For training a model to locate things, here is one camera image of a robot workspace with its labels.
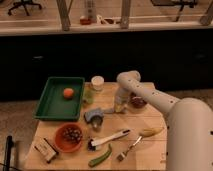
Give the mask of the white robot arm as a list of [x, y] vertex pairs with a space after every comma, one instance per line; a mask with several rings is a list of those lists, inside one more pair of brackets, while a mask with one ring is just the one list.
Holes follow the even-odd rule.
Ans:
[[138, 71], [117, 76], [115, 104], [135, 93], [162, 113], [167, 125], [166, 171], [213, 171], [213, 110], [196, 98], [179, 99], [140, 82]]

